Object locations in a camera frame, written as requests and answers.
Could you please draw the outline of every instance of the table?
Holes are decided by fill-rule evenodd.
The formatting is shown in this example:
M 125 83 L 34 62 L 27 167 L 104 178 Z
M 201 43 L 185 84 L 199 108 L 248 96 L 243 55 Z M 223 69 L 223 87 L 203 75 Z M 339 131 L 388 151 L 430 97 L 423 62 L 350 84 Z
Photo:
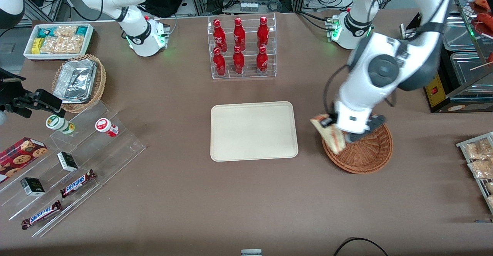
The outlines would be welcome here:
M 416 11 L 382 10 L 376 31 L 396 37 Z M 128 48 L 118 24 L 94 23 L 91 52 L 107 71 L 102 99 L 149 148 L 43 238 L 24 237 L 19 224 L 0 218 L 2 256 L 230 256 L 245 248 L 328 255 L 352 236 L 390 255 L 491 255 L 493 225 L 472 222 L 488 208 L 454 145 L 492 131 L 491 114 L 433 115 L 423 91 L 398 91 L 396 108 L 375 108 L 393 135 L 391 161 L 371 175 L 348 174 L 328 159 L 309 119 L 322 112 L 325 81 L 349 51 L 295 14 L 277 18 L 278 77 L 235 82 L 211 79 L 204 17 L 179 19 L 169 49 L 149 58 Z M 26 61 L 23 85 L 50 89 L 59 65 Z M 294 106 L 295 158 L 210 158 L 214 105 L 283 100 Z M 9 115 L 0 149 L 23 136 L 48 137 L 47 116 Z M 345 255 L 362 250 L 380 255 L 358 244 Z

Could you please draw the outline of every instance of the cookie box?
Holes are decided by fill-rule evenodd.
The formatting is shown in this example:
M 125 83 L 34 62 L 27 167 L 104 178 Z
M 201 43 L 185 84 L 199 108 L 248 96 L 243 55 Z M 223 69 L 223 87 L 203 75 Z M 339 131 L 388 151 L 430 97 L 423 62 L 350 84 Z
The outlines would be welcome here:
M 0 153 L 0 184 L 46 153 L 44 143 L 23 138 Z

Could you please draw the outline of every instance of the woven basket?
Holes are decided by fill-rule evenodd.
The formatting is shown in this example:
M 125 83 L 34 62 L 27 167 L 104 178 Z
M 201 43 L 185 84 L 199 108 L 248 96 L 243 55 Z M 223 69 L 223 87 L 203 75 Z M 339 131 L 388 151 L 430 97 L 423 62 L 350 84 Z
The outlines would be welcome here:
M 356 174 L 377 172 L 389 162 L 394 149 L 391 131 L 385 124 L 361 140 L 347 143 L 338 155 L 330 150 L 323 138 L 322 144 L 329 158 L 337 166 Z
M 106 83 L 106 71 L 104 70 L 104 66 L 102 66 L 101 61 L 97 59 L 97 57 L 91 54 L 85 54 L 84 56 L 76 56 L 68 61 L 82 61 L 84 59 L 91 59 L 97 63 L 97 71 L 96 78 L 94 80 L 94 86 L 92 91 L 92 98 L 89 102 L 85 104 L 62 104 L 62 108 L 68 112 L 79 113 L 83 111 L 85 108 L 89 107 L 91 104 L 97 102 L 101 99 L 102 93 L 104 91 L 104 84 Z M 55 91 L 55 86 L 58 82 L 58 76 L 60 75 L 60 71 L 62 67 L 58 68 L 58 72 L 55 75 L 55 79 L 51 84 L 51 91 Z

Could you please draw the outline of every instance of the coca-cola bottle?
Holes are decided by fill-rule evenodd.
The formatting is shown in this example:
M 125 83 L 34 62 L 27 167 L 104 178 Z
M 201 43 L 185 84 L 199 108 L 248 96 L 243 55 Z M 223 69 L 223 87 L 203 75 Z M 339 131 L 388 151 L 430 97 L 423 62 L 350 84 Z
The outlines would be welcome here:
M 246 38 L 245 38 L 245 29 L 241 24 L 241 18 L 235 18 L 235 30 L 233 31 L 233 35 L 235 37 L 235 45 L 238 45 L 241 51 L 246 49 Z
M 267 46 L 269 43 L 269 27 L 267 27 L 267 17 L 260 17 L 260 26 L 257 31 L 257 46 Z
M 213 62 L 216 73 L 219 77 L 224 77 L 226 75 L 226 62 L 224 61 L 224 57 L 222 56 L 221 51 L 218 47 L 214 47 L 213 52 Z
M 258 49 L 257 55 L 257 74 L 263 76 L 267 73 L 267 61 L 269 57 L 265 53 L 265 46 Z
M 234 47 L 235 54 L 233 54 L 233 62 L 235 63 L 235 72 L 238 75 L 242 75 L 245 70 L 245 57 L 241 53 L 239 45 Z
M 226 52 L 228 50 L 228 45 L 226 44 L 226 34 L 221 27 L 221 22 L 218 19 L 213 21 L 214 24 L 214 42 L 216 47 L 221 49 L 221 52 Z

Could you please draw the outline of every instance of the yellow label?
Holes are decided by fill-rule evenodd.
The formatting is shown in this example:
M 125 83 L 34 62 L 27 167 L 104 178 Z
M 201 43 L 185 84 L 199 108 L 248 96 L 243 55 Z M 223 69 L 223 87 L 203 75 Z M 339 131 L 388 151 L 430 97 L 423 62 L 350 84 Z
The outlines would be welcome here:
M 39 49 L 43 45 L 43 42 L 44 42 L 44 38 L 35 38 L 34 41 L 32 42 L 31 53 L 39 54 Z
M 433 80 L 425 86 L 424 89 L 426 90 L 426 95 L 428 96 L 428 100 L 432 107 L 438 105 L 447 97 L 438 74 L 433 77 Z

